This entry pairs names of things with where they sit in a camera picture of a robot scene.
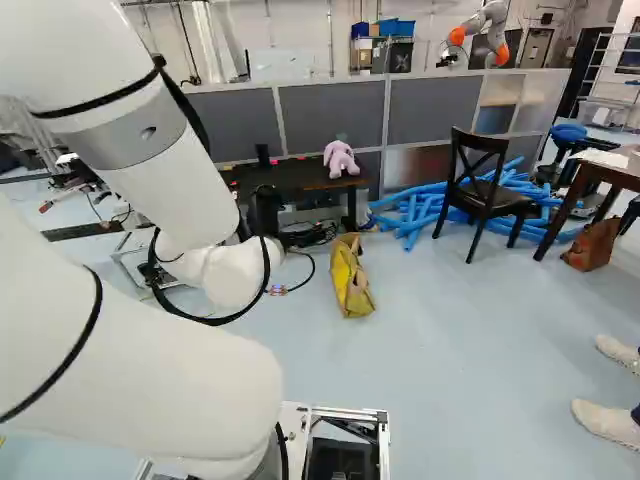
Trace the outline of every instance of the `wooden table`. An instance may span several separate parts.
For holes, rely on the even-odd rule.
[[[342,223],[348,231],[354,232],[358,229],[356,190],[367,188],[370,181],[357,156],[356,164],[360,167],[360,175],[352,177],[343,170],[342,176],[334,180],[329,178],[329,169],[322,164],[322,156],[281,160],[271,168],[261,168],[255,163],[236,165],[220,174],[229,189],[238,192],[241,201],[248,199],[260,185],[273,185],[285,200],[303,199],[305,192],[313,190],[346,190],[347,217]]]
[[[611,150],[611,153],[618,153],[629,159],[627,168],[617,168],[589,160],[578,159],[579,167],[576,178],[573,180],[553,223],[549,225],[547,233],[536,250],[533,256],[535,260],[540,261],[544,258],[545,253],[547,253],[547,250],[549,250],[549,247],[553,244],[558,232],[562,230],[562,226],[567,220],[569,213],[573,207],[576,206],[580,194],[584,192],[589,182],[600,180],[611,184],[609,193],[593,217],[593,223],[599,222],[604,218],[623,188],[640,193],[640,155],[636,155],[634,152],[640,153],[640,145],[625,145]]]

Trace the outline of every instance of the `black wooden chair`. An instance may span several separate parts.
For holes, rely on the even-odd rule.
[[[520,235],[520,230],[522,229],[527,214],[537,212],[537,206],[531,198],[498,185],[508,146],[509,140],[506,139],[472,135],[456,127],[451,129],[451,165],[447,181],[447,191],[445,192],[444,203],[442,204],[442,211],[440,212],[438,223],[433,231],[433,238],[440,236],[440,230],[442,230],[442,225],[447,217],[449,205],[469,214],[469,224],[472,225],[474,220],[477,220],[478,227],[473,237],[471,249],[467,255],[467,263],[471,263],[473,260],[473,254],[476,251],[487,220],[495,217],[516,215],[517,219],[507,243],[507,247],[512,248],[516,243],[518,235]],[[470,163],[465,155],[465,147],[485,152],[485,154],[478,160]],[[495,155],[498,156],[498,160],[495,165],[496,172],[493,180],[487,181],[476,178],[478,169]],[[456,178],[458,158],[462,161],[464,171]],[[463,184],[462,181],[465,178],[468,178],[469,182]]]

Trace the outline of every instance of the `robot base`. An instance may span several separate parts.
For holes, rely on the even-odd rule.
[[[298,402],[283,402],[280,425],[287,438],[290,480],[317,480],[333,469],[332,477],[358,478],[362,480],[389,480],[389,414],[384,410],[348,410],[343,408],[309,407]],[[360,439],[360,442],[314,437],[313,428],[325,422]],[[355,459],[358,469],[345,472],[339,457]],[[259,470],[249,479],[263,480],[282,478],[278,446],[275,440],[267,449]],[[185,480],[187,477],[168,465],[153,464],[142,460],[135,480]]]

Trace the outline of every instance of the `shoe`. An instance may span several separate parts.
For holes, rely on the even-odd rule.
[[[576,420],[594,435],[640,452],[640,426],[630,410],[604,408],[587,400],[575,399],[571,411]]]
[[[640,354],[638,354],[637,348],[624,345],[607,335],[596,337],[596,348],[607,357],[627,367],[634,374],[640,375]]]

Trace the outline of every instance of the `yellow bag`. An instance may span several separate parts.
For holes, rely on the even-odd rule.
[[[369,282],[358,262],[360,235],[346,233],[331,246],[331,278],[345,317],[363,317],[375,310]]]

